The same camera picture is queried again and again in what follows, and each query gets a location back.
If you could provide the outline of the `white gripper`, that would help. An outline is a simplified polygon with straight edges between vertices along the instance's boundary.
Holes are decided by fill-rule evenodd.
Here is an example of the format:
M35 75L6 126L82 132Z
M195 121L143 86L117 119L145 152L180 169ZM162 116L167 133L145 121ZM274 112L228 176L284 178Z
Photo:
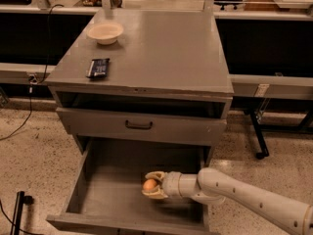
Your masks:
M142 194L150 199L161 200L168 198L180 198L179 181L180 172L164 172L164 171L152 171L145 175L146 179L154 179L162 182L161 187L155 187L151 190L143 190Z

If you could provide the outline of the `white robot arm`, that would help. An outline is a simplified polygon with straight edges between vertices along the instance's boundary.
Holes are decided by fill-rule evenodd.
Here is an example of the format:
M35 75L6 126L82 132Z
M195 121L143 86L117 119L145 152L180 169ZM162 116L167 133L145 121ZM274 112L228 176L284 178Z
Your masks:
M197 174L153 171L142 194L150 199L189 198L204 205L225 198L241 204L290 235L313 235L313 206L236 180L211 167Z

